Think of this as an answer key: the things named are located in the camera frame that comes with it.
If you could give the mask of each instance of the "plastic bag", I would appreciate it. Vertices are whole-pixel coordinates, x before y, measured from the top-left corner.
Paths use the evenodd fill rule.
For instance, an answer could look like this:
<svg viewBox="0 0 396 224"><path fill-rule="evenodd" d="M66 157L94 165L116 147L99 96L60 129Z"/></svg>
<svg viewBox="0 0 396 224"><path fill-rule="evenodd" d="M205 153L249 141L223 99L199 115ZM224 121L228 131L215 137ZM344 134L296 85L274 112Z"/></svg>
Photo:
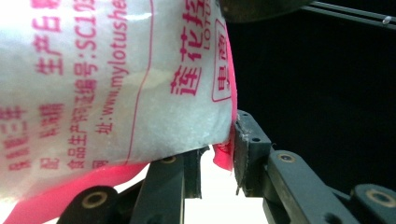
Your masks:
<svg viewBox="0 0 396 224"><path fill-rule="evenodd" d="M7 223L45 221L85 188L229 137L236 92L214 0L6 1L0 36L0 204L22 201ZM232 141L217 149L230 169Z"/></svg>

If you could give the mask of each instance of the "metal rivet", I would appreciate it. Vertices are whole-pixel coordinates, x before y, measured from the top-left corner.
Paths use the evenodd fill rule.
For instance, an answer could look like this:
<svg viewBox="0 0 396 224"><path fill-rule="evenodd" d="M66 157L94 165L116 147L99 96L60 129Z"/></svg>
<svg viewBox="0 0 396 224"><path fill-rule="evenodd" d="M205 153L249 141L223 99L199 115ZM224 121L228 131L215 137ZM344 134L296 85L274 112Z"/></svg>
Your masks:
<svg viewBox="0 0 396 224"><path fill-rule="evenodd" d="M162 160L161 160L161 162L162 163L165 163L165 164L169 164L169 163L172 163L172 162L174 162L174 161L176 161L176 157L167 157L167 158L163 158Z"/></svg>
<svg viewBox="0 0 396 224"><path fill-rule="evenodd" d="M291 155L286 154L286 153L281 153L281 154L277 155L277 158L283 162L295 162L296 161L296 159L294 157L292 157Z"/></svg>
<svg viewBox="0 0 396 224"><path fill-rule="evenodd" d="M87 195L84 200L82 200L82 206L84 208L95 208L100 206L107 200L107 193L104 191L96 191Z"/></svg>
<svg viewBox="0 0 396 224"><path fill-rule="evenodd" d="M392 196L382 191L376 189L369 189L366 191L366 196L371 201L381 204L382 206L388 208L396 207L396 200Z"/></svg>
<svg viewBox="0 0 396 224"><path fill-rule="evenodd" d="M382 20L382 24L388 25L391 20L392 20L392 17L387 16L384 20Z"/></svg>

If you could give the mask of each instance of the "black background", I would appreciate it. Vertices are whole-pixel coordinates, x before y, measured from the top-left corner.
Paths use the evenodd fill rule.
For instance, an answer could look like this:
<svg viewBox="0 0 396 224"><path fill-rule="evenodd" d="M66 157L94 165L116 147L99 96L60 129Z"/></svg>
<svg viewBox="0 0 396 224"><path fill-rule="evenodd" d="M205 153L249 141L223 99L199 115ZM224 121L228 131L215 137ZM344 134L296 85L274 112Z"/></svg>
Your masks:
<svg viewBox="0 0 396 224"><path fill-rule="evenodd" d="M396 14L394 1L327 2ZM396 32L302 10L227 25L238 108L275 148L343 192L396 189Z"/></svg>

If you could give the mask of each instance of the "bolt hole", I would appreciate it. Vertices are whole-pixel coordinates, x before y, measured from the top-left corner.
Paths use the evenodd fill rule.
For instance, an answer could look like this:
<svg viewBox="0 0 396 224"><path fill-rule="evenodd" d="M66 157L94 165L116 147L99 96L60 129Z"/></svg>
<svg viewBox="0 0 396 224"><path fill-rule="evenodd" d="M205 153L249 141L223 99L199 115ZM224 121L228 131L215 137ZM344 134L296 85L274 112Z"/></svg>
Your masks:
<svg viewBox="0 0 396 224"><path fill-rule="evenodd" d="M277 158L282 160L283 162L295 162L296 159L289 154L282 153L277 155Z"/></svg>
<svg viewBox="0 0 396 224"><path fill-rule="evenodd" d="M366 195L371 201L381 204L382 206L389 208L396 207L396 200L387 193L376 189L369 189L366 191Z"/></svg>
<svg viewBox="0 0 396 224"><path fill-rule="evenodd" d="M329 224L342 224L343 222L339 217L334 214L328 213L324 216L324 220Z"/></svg>
<svg viewBox="0 0 396 224"><path fill-rule="evenodd" d="M82 207L91 209L98 207L105 203L107 200L107 193L104 191L96 191L87 195L84 200L82 200Z"/></svg>
<svg viewBox="0 0 396 224"><path fill-rule="evenodd" d="M163 158L162 160L161 160L161 162L162 163L166 163L166 164L169 164L169 163L172 163L172 162L174 162L176 160L176 157L167 157L167 158Z"/></svg>

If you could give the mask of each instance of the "white surface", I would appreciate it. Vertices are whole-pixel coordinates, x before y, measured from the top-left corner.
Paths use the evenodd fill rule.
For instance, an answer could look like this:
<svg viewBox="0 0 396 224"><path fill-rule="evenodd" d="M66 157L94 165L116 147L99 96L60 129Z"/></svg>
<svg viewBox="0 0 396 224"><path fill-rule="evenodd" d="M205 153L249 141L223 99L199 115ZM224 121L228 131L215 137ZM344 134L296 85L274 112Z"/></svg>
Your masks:
<svg viewBox="0 0 396 224"><path fill-rule="evenodd" d="M185 200L185 224L266 224L262 198L245 198L242 190L235 195L236 181L233 173L220 169L213 163L214 151L207 151L201 159L203 199ZM148 167L136 178L116 186L118 192L129 188L145 177ZM46 224L56 223L54 219Z"/></svg>

